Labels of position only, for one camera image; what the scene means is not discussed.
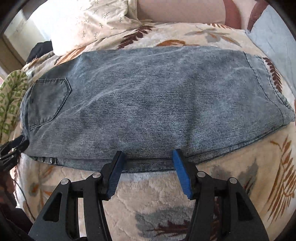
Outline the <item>black cloth item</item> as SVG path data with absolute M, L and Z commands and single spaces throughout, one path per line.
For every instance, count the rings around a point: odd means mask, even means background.
M 39 42 L 30 51 L 26 63 L 30 63 L 34 59 L 40 58 L 51 51 L 53 51 L 52 41 Z

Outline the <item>grey-blue denim pants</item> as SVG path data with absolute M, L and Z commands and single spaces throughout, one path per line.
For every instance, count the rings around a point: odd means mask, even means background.
M 34 160 L 99 171 L 117 151 L 125 172 L 173 169 L 250 145 L 295 120 L 264 60 L 211 46 L 85 52 L 41 76 L 21 105 Z

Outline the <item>cream patterned pillow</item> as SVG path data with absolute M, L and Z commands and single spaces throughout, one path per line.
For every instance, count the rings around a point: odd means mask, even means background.
M 29 18 L 57 56 L 136 29 L 137 1 L 46 1 Z

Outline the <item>cream leaf-print fleece blanket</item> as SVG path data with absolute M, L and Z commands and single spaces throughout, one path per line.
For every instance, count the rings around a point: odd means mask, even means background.
M 263 56 L 244 30 L 222 24 L 153 24 L 96 41 L 58 57 L 48 53 L 24 67 L 29 81 L 49 69 L 94 50 L 146 47 L 214 46 Z M 295 123 L 226 156 L 199 165 L 214 178 L 236 177 L 260 217 L 271 240 L 295 213 Z M 34 161 L 22 155 L 15 168 L 16 198 L 35 218 L 63 179 L 84 179 L 88 171 Z M 123 174 L 116 194 L 104 204 L 114 240 L 183 240 L 193 210 L 175 172 Z

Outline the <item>brown wooden window frame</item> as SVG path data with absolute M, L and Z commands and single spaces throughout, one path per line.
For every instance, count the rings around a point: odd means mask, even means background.
M 7 74 L 20 70 L 25 65 L 24 59 L 12 46 L 11 42 L 5 35 L 1 36 L 1 68 Z

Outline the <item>light blue bed sheet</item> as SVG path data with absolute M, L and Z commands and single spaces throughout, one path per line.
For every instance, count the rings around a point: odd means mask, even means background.
M 273 62 L 295 94 L 295 39 L 273 7 L 267 6 L 247 36 Z

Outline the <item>green white patterned cloth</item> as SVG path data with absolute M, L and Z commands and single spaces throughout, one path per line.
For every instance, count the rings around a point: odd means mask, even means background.
M 11 72 L 1 85 L 1 145 L 9 141 L 16 128 L 20 105 L 28 90 L 28 78 L 22 70 Z

